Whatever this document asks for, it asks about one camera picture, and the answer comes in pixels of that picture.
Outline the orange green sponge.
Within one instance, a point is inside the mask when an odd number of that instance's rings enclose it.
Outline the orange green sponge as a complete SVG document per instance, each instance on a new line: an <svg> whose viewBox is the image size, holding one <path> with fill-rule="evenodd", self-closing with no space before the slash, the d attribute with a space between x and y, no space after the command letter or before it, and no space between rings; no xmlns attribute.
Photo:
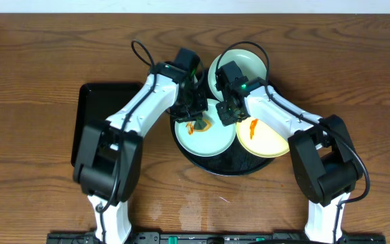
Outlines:
<svg viewBox="0 0 390 244"><path fill-rule="evenodd" d="M211 128L212 123L205 118L198 118L193 124L193 130L198 132L204 132Z"/></svg>

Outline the light green plate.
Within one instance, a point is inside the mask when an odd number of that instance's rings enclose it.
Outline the light green plate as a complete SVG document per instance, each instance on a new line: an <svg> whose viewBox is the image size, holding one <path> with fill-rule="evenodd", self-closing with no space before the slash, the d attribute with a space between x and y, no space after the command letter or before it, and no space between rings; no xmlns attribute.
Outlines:
<svg viewBox="0 0 390 244"><path fill-rule="evenodd" d="M216 104L219 101L207 99L208 110L203 120L207 126L203 130L195 129L195 122L175 123L173 126L177 141L189 153L200 157L212 157L227 150L236 136L236 126L224 126L217 114Z"/></svg>
<svg viewBox="0 0 390 244"><path fill-rule="evenodd" d="M223 101L222 93L216 88L215 69L219 58L220 56L217 56L209 67L208 84L215 99ZM266 67L260 57L253 52L245 49L231 49L222 57L219 66L223 66L231 61L234 61L242 71L242 74L247 76L249 79L254 79L256 77L265 78L267 72Z"/></svg>

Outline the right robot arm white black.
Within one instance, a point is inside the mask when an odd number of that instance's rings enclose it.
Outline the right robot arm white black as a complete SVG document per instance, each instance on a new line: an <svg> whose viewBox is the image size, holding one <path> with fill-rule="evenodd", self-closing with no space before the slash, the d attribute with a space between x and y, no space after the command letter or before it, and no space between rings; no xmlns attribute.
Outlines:
<svg viewBox="0 0 390 244"><path fill-rule="evenodd" d="M224 125L254 117L288 142L295 179L310 202L305 234L312 241L338 243L343 236L344 205L362 200L369 192L365 189L352 199L356 182L363 178L370 186L368 170L344 121L300 109L260 77L252 81L245 76L220 77L215 87L223 96L218 114Z"/></svg>

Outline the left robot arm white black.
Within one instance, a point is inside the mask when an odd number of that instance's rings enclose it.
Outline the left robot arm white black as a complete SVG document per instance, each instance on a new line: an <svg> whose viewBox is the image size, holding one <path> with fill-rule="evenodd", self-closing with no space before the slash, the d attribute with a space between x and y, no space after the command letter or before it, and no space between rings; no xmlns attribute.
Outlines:
<svg viewBox="0 0 390 244"><path fill-rule="evenodd" d="M98 243L125 243L131 234L128 200L139 180L144 138L158 118L166 110L182 121L200 116L192 109L199 64L151 64L144 86L122 109L83 126L72 176L92 204Z"/></svg>

